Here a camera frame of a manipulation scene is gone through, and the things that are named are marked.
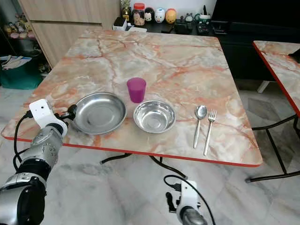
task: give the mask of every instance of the red table edge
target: red table edge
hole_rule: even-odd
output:
[[[293,99],[291,98],[291,96],[289,95],[289,93],[287,92],[287,90],[285,89],[285,87],[283,86],[283,84],[281,83],[281,81],[279,80],[279,78],[277,77],[277,75],[275,74],[274,70],[271,68],[271,66],[269,65],[269,63],[265,59],[265,57],[262,54],[262,52],[258,49],[258,47],[256,46],[256,44],[255,44],[254,41],[253,41],[252,45],[254,46],[255,50],[258,53],[258,55],[261,57],[261,59],[263,60],[264,64],[267,66],[267,68],[269,69],[269,71],[271,72],[271,74],[273,75],[273,77],[275,78],[276,82],[279,84],[281,90],[283,91],[283,93],[287,97],[287,100],[290,102],[290,104],[293,107],[294,111],[300,117],[300,110],[297,108],[297,106],[294,103]]]
[[[3,136],[3,137],[7,140],[12,140],[12,141],[14,140],[13,137],[6,137],[6,136]],[[30,139],[23,139],[23,138],[17,138],[17,140],[21,141],[21,142],[32,142],[32,140],[30,140]],[[75,147],[75,148],[83,148],[83,149],[115,151],[115,152],[131,153],[131,154],[137,154],[137,155],[157,156],[157,157],[165,157],[165,158],[177,158],[177,159],[185,159],[185,160],[190,160],[190,161],[199,161],[199,162],[206,162],[206,163],[217,163],[217,164],[243,166],[243,167],[259,167],[263,163],[263,162],[261,162],[260,164],[242,164],[242,163],[231,163],[231,162],[209,160],[209,159],[199,159],[199,158],[164,155],[164,154],[157,154],[157,153],[148,153],[148,152],[130,151],[130,150],[122,150],[122,149],[110,149],[110,148],[102,148],[102,147],[94,147],[94,146],[85,146],[85,145],[79,145],[79,144],[66,144],[66,143],[63,143],[62,145],[67,146],[67,147]]]

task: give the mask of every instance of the purple cup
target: purple cup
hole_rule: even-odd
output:
[[[132,102],[140,103],[144,100],[146,81],[139,77],[131,78],[127,81],[129,96]]]

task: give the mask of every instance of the metal plate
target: metal plate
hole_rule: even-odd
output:
[[[113,131],[124,121],[127,111],[124,102],[116,95],[100,92],[88,95],[77,102],[74,126],[89,135]]]
[[[148,101],[136,107],[133,118],[140,129],[157,134],[171,129],[176,114],[167,103]]]

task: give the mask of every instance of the wooden cabinet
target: wooden cabinet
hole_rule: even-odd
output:
[[[71,45],[87,29],[100,25],[69,23],[31,23],[51,67],[67,53]]]
[[[51,67],[89,27],[113,28],[119,0],[19,0]]]

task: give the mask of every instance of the teal storage bin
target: teal storage bin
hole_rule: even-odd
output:
[[[31,90],[35,89],[42,80],[34,60],[13,69],[0,68],[0,83],[3,88]]]

